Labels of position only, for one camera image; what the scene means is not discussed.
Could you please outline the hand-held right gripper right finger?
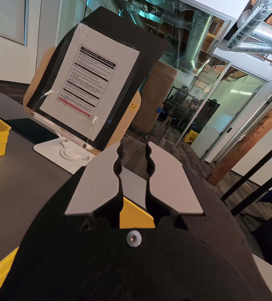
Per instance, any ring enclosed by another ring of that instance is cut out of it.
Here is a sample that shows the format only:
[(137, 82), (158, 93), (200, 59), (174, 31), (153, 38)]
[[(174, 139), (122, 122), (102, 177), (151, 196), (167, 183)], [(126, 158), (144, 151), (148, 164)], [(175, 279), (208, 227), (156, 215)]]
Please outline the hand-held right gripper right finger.
[(182, 163), (153, 142), (146, 144), (146, 209), (154, 219), (203, 215)]

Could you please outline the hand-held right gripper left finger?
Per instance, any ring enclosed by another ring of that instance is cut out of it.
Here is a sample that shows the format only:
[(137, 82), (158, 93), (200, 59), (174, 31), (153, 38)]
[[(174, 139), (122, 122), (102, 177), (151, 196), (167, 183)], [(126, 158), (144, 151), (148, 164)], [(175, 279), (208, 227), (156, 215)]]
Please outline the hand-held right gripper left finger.
[(123, 209), (123, 145), (116, 142), (95, 156), (85, 167), (65, 211), (66, 216), (110, 213), (120, 215)]

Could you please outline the white tablet stand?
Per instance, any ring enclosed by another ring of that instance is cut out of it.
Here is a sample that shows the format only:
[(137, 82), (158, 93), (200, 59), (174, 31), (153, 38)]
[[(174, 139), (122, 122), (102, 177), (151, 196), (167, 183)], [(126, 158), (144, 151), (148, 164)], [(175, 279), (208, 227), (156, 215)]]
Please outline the white tablet stand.
[(105, 122), (100, 104), (100, 98), (71, 86), (41, 93), (30, 115), (57, 138), (34, 150), (71, 174), (86, 166), (100, 152), (93, 145)]

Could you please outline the large cardboard box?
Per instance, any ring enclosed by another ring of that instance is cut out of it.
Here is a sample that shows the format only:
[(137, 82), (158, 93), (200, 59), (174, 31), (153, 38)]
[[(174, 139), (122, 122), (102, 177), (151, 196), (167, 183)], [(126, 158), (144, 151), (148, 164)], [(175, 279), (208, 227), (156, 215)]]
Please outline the large cardboard box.
[(157, 136), (156, 121), (164, 105), (141, 95), (141, 104), (131, 124), (152, 137)]
[(157, 61), (152, 68), (141, 95), (162, 104), (173, 86), (178, 70)]

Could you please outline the wooden backing board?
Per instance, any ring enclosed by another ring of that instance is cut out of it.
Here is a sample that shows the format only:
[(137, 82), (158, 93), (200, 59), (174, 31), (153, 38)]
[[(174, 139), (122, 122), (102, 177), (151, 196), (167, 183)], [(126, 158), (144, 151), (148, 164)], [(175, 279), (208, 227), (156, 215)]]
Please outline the wooden backing board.
[[(23, 106), (24, 106), (24, 109), (27, 113), (31, 113), (31, 109), (29, 107), (27, 107), (32, 95), (34, 94), (34, 92), (36, 91), (46, 69), (47, 69), (47, 66), (51, 60), (51, 57), (53, 56), (55, 50), (56, 50), (57, 47), (51, 47), (50, 49), (48, 49), (45, 53), (44, 53), (44, 56), (40, 62), (40, 65), (38, 67), (38, 69), (36, 70), (35, 72), (35, 75), (24, 95), (24, 98), (23, 98)], [(138, 108), (137, 110), (135, 111), (132, 111), (129, 106), (128, 108), (126, 109), (125, 113), (123, 114), (119, 124), (117, 125), (114, 133), (112, 134), (110, 140), (108, 141), (105, 149), (107, 149), (108, 147), (110, 147), (111, 145), (115, 144), (116, 142), (120, 142), (121, 139), (123, 138), (126, 130), (128, 129), (128, 127), (130, 126), (133, 118), (135, 117), (138, 109), (140, 108), (140, 104), (141, 104), (141, 96), (140, 96), (140, 93), (139, 91), (137, 91), (133, 97), (133, 99), (131, 100), (131, 102), (134, 102), (134, 103), (137, 103), (138, 104)]]

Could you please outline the white door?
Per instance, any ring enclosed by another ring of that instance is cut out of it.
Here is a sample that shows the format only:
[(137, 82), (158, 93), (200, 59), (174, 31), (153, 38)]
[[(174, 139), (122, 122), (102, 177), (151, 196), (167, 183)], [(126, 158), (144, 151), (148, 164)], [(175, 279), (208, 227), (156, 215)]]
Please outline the white door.
[(222, 78), (212, 94), (212, 99), (216, 99), (220, 106), (191, 144), (200, 159), (208, 156), (221, 136), (266, 83), (268, 81), (238, 69)]

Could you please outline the black metal shelf rack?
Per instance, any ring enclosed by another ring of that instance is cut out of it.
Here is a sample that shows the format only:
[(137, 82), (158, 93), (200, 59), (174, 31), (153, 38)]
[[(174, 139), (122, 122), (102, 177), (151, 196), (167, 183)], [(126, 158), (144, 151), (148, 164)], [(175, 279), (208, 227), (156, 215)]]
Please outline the black metal shelf rack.
[(183, 132), (189, 121), (193, 118), (193, 115), (198, 111), (198, 115), (188, 131), (193, 130), (200, 133), (220, 106), (216, 99), (208, 99), (202, 109), (199, 110), (202, 102), (203, 100), (196, 98), (196, 95), (189, 94), (189, 89), (186, 86), (182, 86), (181, 88), (172, 86), (163, 102), (164, 106), (158, 119), (165, 121), (168, 117), (172, 118), (170, 126), (179, 132)]

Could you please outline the instruction sheet in sleeve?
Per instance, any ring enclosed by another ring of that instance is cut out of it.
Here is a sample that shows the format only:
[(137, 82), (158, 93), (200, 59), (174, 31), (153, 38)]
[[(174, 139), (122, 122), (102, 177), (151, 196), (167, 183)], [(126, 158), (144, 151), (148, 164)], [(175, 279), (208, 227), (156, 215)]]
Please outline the instruction sheet in sleeve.
[(39, 109), (94, 141), (132, 76), (140, 52), (79, 23)]

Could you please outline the instruction sheet on stand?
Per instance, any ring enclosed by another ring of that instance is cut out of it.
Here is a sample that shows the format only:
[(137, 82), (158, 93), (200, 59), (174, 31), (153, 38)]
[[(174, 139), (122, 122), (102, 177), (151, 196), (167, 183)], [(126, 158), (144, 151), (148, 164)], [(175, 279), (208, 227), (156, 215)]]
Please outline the instruction sheet on stand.
[[(144, 81), (145, 76), (163, 55), (168, 47), (168, 43), (162, 38), (154, 36), (104, 7), (97, 8), (79, 23), (87, 25), (103, 35), (126, 46), (135, 48), (140, 52), (131, 78), (128, 80), (128, 83), (125, 84), (124, 91), (120, 93), (119, 100), (116, 101), (111, 110), (106, 124), (94, 140), (94, 148), (98, 151), (103, 151), (135, 93)], [(31, 105), (36, 103), (41, 93), (51, 89), (78, 24), (75, 25), (58, 44), (27, 107), (31, 108)]]

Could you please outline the wooden support post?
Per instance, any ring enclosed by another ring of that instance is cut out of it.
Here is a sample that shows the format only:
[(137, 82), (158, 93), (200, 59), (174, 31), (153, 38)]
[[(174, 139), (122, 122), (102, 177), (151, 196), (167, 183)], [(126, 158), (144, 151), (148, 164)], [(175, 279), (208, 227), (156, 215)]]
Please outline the wooden support post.
[(272, 109), (216, 164), (206, 177), (207, 182), (216, 186), (271, 129)]

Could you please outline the silver ventilation duct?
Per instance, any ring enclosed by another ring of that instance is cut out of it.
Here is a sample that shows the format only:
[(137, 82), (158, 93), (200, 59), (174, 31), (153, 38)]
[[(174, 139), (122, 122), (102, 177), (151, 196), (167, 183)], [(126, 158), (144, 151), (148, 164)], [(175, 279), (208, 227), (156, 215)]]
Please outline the silver ventilation duct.
[(228, 50), (272, 55), (272, 25), (265, 22), (271, 14), (272, 0), (259, 0), (244, 9), (236, 22), (237, 31), (228, 40)]
[(132, 21), (169, 43), (165, 55), (174, 68), (191, 73), (214, 16), (182, 1), (125, 1)]

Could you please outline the grey wall panel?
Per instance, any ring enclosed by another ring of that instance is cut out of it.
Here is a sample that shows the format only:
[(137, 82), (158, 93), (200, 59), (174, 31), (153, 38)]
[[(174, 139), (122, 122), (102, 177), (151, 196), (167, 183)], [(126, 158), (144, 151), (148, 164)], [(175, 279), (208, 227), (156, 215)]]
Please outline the grey wall panel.
[(28, 0), (0, 0), (0, 37), (26, 46)]

